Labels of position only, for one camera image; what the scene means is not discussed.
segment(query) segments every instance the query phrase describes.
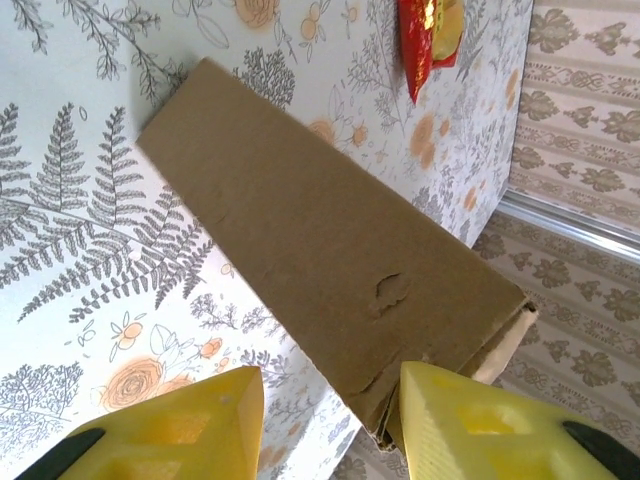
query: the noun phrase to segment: cardboard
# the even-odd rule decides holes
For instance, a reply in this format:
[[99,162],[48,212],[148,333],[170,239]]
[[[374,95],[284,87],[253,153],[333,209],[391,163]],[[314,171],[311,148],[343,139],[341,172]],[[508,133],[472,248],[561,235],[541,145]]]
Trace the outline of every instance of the cardboard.
[[401,362],[473,376],[513,353],[519,288],[211,61],[138,145],[379,445]]

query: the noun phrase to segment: red snack bag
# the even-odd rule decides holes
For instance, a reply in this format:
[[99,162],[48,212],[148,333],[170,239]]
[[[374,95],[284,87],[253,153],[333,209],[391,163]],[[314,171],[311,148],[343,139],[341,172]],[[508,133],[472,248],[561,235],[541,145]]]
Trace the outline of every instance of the red snack bag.
[[[456,63],[463,26],[460,16],[464,16],[464,11],[460,0],[447,0],[447,4],[444,5],[443,0],[398,0],[402,57],[409,95],[414,103],[431,70],[452,67]],[[445,15],[445,8],[447,12],[449,8],[452,9],[452,21],[446,23],[449,16]],[[452,36],[457,38],[453,53],[445,58],[434,59],[436,37],[446,43],[451,41]]]

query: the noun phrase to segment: cardboard edge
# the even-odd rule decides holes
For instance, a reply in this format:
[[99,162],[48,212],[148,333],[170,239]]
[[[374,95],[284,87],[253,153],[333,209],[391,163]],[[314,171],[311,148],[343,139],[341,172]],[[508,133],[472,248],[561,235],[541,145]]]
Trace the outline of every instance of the cardboard edge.
[[[537,318],[537,308],[527,300],[458,373],[481,383],[492,384],[504,372],[527,330]],[[379,450],[390,452],[398,448],[405,454],[398,394],[399,389],[396,387],[378,431],[375,435],[369,435]]]

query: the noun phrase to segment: silver strip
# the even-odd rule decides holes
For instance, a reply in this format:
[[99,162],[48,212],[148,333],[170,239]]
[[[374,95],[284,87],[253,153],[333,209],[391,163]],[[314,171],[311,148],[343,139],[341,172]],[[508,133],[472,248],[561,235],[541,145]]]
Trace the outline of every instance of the silver strip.
[[498,212],[640,264],[640,236],[507,190]]

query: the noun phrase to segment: floral wallpaper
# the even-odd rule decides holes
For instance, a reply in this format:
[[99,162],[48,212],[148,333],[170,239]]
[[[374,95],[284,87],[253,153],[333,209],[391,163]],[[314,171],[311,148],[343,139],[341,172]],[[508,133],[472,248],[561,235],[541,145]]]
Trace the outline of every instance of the floral wallpaper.
[[531,1],[467,1],[458,65],[417,105],[395,7],[1,2],[3,477],[243,364],[266,388],[259,478],[330,476],[358,423],[133,144],[208,56],[471,246],[506,188]]
[[534,5],[511,187],[640,232],[640,13]]
[[[496,386],[595,421],[640,454],[640,266],[497,213],[474,246],[540,309]],[[408,480],[358,435],[333,480]]]

